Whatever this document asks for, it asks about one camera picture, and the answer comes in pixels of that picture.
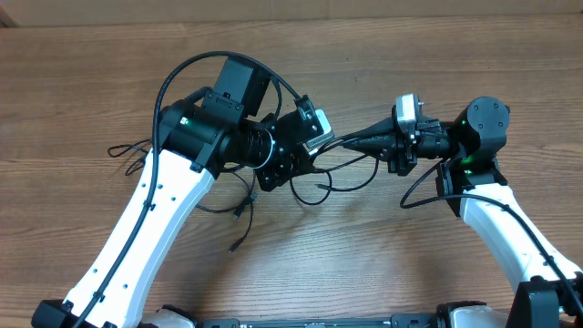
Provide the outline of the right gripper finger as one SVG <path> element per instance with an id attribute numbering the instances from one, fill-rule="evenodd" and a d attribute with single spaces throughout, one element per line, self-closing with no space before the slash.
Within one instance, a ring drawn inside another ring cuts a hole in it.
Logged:
<path id="1" fill-rule="evenodd" d="M 396 154 L 396 139 L 389 135 L 372 136 L 348 142 L 343 147 L 377 159 L 391 159 Z"/>
<path id="2" fill-rule="evenodd" d="M 368 128 L 355 131 L 348 135 L 348 138 L 371 138 L 375 136 L 384 136 L 394 133 L 394 119 L 385 118 Z"/>

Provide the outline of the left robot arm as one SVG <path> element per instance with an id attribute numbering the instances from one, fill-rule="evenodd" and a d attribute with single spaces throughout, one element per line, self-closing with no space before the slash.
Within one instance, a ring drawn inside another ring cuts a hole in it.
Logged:
<path id="1" fill-rule="evenodd" d="M 213 87 L 156 103 L 152 146 L 127 207 L 87 273 L 64 299 L 42 301 L 33 326 L 194 326 L 176 307 L 144 307 L 179 230 L 224 167 L 252 169 L 265 191 L 312 171 L 311 155 L 333 137 L 325 114 L 295 95 L 292 113 L 257 119 L 267 87 L 288 84 L 254 58 L 227 52 L 224 60 Z"/>

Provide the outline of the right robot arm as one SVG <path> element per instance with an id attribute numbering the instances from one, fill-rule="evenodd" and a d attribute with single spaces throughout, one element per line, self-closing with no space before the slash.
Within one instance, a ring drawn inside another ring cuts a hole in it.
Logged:
<path id="1" fill-rule="evenodd" d="M 579 327 L 582 270 L 562 255 L 518 205 L 496 154 L 506 144 L 510 109 L 478 97 L 452 122 L 422 113 L 415 94 L 398 97 L 392 114 L 348 136 L 344 147 L 374 156 L 391 173 L 406 176 L 419 159 L 435 159 L 436 196 L 411 209 L 444 200 L 486 244 L 514 292 L 508 313 L 484 302 L 443 303 L 434 313 L 409 318 L 410 327 Z"/>

